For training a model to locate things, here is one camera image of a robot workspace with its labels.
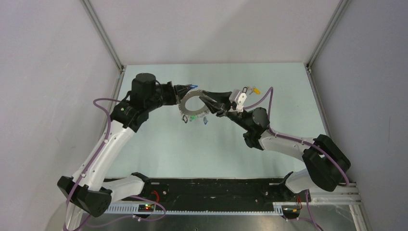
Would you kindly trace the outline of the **large metal keyring with clips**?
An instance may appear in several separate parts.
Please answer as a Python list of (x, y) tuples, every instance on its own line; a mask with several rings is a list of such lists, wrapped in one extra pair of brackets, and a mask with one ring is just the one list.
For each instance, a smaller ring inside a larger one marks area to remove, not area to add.
[(196, 119), (205, 117), (209, 114), (209, 110), (206, 105), (199, 99), (203, 96), (203, 90), (195, 90), (187, 93), (180, 101), (178, 109), (181, 113), (182, 121), (187, 124), (190, 116), (196, 116)]

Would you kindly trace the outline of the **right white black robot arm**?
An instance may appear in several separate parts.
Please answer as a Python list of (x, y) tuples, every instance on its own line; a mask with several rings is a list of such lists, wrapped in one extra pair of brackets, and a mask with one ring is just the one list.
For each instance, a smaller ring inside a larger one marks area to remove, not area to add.
[(332, 192), (337, 186), (350, 183), (346, 175), (351, 162), (327, 135), (316, 138), (291, 136), (277, 132), (270, 126), (270, 111), (259, 107), (267, 97), (273, 98), (273, 88), (256, 103), (245, 106), (246, 93), (204, 91), (200, 100), (217, 117), (226, 117), (243, 128), (246, 145), (262, 151), (274, 151), (293, 157), (305, 164), (305, 169), (288, 173), (276, 187), (285, 201), (292, 201), (304, 190), (320, 188)]

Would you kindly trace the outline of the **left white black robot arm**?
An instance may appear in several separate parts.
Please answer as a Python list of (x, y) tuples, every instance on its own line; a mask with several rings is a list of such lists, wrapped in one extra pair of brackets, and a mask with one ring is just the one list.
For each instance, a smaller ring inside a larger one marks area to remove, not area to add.
[(69, 203), (91, 216), (101, 216), (112, 202), (136, 196), (151, 197), (152, 187), (142, 174), (105, 182), (107, 171), (125, 144), (148, 120), (149, 113), (162, 106), (178, 105), (193, 89), (191, 84), (161, 84), (155, 75), (137, 74), (131, 89), (108, 114), (107, 128), (84, 164), (70, 177), (62, 176), (58, 187)]

